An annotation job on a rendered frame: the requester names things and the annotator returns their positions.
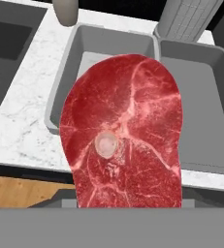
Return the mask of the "grey tupperware container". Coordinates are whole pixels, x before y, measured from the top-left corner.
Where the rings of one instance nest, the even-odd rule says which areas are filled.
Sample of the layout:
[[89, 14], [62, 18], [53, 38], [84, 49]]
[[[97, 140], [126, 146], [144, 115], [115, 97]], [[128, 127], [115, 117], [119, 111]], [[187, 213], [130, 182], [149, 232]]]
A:
[[61, 110], [75, 81], [91, 66], [118, 54], [160, 58], [157, 39], [136, 31], [117, 31], [80, 23], [73, 28], [51, 88], [45, 114], [48, 130], [59, 134]]
[[181, 167], [224, 174], [224, 48], [162, 40], [159, 50], [181, 94]]

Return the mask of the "beige cylindrical jar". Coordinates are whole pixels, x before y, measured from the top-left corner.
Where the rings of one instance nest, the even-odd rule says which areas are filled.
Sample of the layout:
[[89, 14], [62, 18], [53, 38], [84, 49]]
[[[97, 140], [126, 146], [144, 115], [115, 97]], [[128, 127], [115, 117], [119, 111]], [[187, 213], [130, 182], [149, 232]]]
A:
[[79, 17], [79, 0], [52, 0], [52, 5], [59, 23], [74, 26]]

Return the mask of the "raw red steak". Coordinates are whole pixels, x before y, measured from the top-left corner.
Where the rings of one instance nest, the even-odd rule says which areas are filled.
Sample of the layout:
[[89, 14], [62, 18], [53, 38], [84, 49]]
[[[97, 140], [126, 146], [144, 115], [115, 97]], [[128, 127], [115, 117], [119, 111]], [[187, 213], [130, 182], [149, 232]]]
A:
[[60, 137], [80, 207], [179, 207], [181, 97], [169, 71], [139, 54], [88, 69], [70, 91]]

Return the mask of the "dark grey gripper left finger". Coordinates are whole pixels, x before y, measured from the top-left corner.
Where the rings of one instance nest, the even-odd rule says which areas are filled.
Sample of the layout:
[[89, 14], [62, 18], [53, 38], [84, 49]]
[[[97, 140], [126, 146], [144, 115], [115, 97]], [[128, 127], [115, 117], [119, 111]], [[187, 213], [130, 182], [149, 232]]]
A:
[[31, 205], [31, 208], [77, 208], [77, 196], [74, 189], [60, 189], [51, 199]]

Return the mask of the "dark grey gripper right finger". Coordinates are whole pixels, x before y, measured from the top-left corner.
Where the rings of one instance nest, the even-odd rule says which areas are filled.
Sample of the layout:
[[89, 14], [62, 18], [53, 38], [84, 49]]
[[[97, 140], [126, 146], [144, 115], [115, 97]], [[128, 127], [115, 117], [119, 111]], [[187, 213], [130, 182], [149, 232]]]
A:
[[193, 208], [212, 207], [212, 202], [209, 201], [201, 189], [182, 188], [182, 206]]

